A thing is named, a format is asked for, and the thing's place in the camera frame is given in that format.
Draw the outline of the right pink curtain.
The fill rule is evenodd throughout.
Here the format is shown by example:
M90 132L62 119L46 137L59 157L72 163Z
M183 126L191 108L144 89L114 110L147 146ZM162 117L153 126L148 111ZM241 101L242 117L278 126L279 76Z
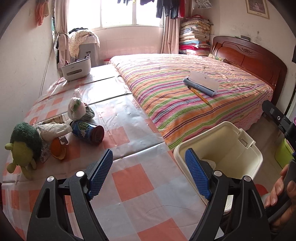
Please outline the right pink curtain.
M161 54L179 53L180 18L165 17Z

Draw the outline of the green plastic bin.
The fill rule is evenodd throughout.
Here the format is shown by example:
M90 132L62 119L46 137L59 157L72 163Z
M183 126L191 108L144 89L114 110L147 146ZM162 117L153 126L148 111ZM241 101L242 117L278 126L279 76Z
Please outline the green plastic bin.
M288 140L284 138L275 153L275 159L281 166L281 168L284 168L285 165L290 162L290 160L293 158L293 153L294 149L292 148Z

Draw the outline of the blue cylindrical can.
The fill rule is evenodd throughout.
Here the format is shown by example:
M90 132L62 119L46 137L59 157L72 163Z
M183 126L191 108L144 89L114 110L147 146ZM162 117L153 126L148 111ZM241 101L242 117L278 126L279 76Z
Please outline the blue cylindrical can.
M92 145L99 145L104 139L103 126L96 126L81 120L70 121L70 126L76 137Z

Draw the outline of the white desk organizer box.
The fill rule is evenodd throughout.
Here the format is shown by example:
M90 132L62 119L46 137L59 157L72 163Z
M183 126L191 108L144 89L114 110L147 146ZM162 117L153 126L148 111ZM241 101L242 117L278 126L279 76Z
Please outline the white desk organizer box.
M78 59L76 62L65 64L62 68L63 77L67 81L73 81L76 79L87 76L91 71L91 59L90 56L85 56L82 59Z

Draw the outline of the hanging clothes row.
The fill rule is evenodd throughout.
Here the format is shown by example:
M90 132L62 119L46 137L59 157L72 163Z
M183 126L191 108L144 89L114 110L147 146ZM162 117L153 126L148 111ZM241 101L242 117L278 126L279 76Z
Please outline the hanging clothes row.
M154 3L154 1L146 1L146 0L140 0L140 5L144 6L145 4L148 4L150 2ZM212 8L212 4L210 1L203 1L198 0L194 1L198 8L200 9L209 9ZM163 11L165 13L165 16L169 16L171 19L177 19L179 17L183 18L185 16L185 1L179 1L179 0L159 0L157 1L156 6L156 18L162 18Z

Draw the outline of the striped bed cover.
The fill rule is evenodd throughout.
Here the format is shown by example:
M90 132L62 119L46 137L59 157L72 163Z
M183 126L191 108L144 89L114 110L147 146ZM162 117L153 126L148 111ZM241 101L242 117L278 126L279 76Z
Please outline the striped bed cover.
M247 130L262 115L262 103L273 89L253 75L224 62L180 54L134 54L109 61L150 117L170 149L228 121ZM219 82L217 94L199 92L205 104L184 84L190 71Z

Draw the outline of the wooden headboard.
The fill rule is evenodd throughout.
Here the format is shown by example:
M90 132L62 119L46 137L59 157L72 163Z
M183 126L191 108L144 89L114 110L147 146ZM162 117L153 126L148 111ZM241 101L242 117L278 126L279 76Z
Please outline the wooden headboard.
M214 37L212 54L268 84L273 89L271 103L278 103L287 75L287 66L278 56L256 43L230 36Z

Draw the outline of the orange cloth on wall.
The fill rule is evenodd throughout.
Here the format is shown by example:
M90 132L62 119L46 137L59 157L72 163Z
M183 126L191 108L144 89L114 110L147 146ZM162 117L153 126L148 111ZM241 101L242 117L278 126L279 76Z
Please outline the orange cloth on wall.
M41 26L44 18L50 15L49 1L37 0L35 8L35 19L38 26Z

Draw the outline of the pink curtain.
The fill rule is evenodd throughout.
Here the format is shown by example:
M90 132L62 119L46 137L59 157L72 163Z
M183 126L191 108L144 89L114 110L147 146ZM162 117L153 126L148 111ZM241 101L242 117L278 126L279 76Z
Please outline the pink curtain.
M57 32L57 64L62 68L66 61L70 61L69 37L67 28L67 13L69 1L55 1L55 27Z
M165 17L161 54L179 53L180 18Z

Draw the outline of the floral cloth on cabinet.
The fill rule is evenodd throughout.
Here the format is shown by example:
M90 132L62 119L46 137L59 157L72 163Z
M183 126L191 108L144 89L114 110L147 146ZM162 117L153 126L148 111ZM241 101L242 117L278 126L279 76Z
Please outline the floral cloth on cabinet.
M78 57L79 46L82 44L94 43L100 47L99 37L88 30L78 30L69 35L69 53L71 57Z

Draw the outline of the white knotted plastic bag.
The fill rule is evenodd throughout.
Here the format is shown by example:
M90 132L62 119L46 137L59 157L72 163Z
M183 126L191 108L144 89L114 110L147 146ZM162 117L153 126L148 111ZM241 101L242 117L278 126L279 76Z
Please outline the white knotted plastic bag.
M55 138L62 137L72 132L71 126L66 123L47 123L37 126L36 129L45 142L51 142Z

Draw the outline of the green wrapper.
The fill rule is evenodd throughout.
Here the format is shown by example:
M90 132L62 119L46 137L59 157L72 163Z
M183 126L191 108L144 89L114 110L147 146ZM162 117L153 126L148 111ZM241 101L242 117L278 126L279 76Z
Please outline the green wrapper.
M86 103L85 103L85 111L86 111L86 113L84 114L84 116L81 117L80 120L85 121L85 122L89 122L95 117L95 113L92 110L92 108Z

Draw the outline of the cream plastic trash bin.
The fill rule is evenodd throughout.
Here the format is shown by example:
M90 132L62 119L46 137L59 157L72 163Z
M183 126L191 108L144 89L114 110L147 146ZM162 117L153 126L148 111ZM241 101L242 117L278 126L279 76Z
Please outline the cream plastic trash bin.
M174 149L177 165L197 194L199 191L185 163L185 152L189 148L200 159L209 161L215 170L231 178L241 179L247 175L254 179L263 163L262 153L255 140L242 128L224 121Z

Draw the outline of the left pink curtain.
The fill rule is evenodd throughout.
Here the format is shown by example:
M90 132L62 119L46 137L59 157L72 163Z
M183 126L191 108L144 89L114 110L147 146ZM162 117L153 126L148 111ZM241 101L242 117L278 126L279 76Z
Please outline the left pink curtain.
M57 64L62 68L66 61L70 61L69 37L67 28L67 13L69 1L55 1L55 27L57 32Z

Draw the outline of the checkered plastic tablecloth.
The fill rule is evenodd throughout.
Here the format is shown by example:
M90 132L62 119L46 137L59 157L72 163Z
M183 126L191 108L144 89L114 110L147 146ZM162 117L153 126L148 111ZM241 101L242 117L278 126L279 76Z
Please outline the checkered plastic tablecloth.
M50 157L27 180L20 170L4 172L3 211L18 237L26 238L34 204L49 176L68 178L113 152L113 164L91 201L109 240L188 240L205 209L203 201L175 163L173 153L139 106L113 66L91 70L85 79L53 85L54 93L38 101L25 117L35 124L66 112L75 89L104 128L101 144L67 134L64 160Z

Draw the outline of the green plush turtle toy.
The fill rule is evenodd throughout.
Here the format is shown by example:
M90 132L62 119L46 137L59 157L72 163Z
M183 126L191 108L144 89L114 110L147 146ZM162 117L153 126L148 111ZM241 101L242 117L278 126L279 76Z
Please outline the green plush turtle toy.
M11 134L10 142L4 148L11 151L13 158L6 168L7 171L12 174L16 167L20 166L25 178L31 180L32 175L27 167L31 165L36 170L36 161L42 152L42 138L37 129L26 122L17 124Z

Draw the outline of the yellow pencil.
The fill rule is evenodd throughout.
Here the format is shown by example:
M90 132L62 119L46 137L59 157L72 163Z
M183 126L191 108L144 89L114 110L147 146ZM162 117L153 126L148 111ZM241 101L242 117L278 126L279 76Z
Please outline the yellow pencil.
M189 90L191 90L191 92L193 92L197 97L199 97L205 104L207 104L208 106L211 106L211 104L208 102L207 99L205 99L199 92L197 92L197 90L195 90L194 88L187 86L187 88Z

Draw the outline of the stack of folded quilts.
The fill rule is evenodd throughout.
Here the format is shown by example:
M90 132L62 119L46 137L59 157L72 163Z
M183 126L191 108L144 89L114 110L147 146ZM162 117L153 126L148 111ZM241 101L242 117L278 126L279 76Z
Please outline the stack of folded quilts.
M179 54L208 56L211 26L211 22L201 15L186 18L180 26Z

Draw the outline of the framed picture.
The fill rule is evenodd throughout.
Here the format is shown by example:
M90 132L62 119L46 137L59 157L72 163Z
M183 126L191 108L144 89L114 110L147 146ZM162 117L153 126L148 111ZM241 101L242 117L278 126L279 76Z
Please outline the framed picture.
M247 13L269 19L265 0L246 0Z

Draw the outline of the orange peel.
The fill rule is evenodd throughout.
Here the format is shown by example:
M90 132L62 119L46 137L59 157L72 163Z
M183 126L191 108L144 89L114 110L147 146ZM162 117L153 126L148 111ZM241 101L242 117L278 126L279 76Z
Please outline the orange peel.
M53 157L63 160L66 157L66 145L59 138L54 138L50 144L50 153Z

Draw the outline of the white green plastic bag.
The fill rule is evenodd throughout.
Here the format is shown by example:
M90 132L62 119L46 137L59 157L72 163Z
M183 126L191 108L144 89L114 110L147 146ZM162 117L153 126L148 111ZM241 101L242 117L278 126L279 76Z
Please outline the white green plastic bag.
M82 101L80 89L74 90L74 94L68 104L67 114L71 120L80 120L86 114L85 103Z

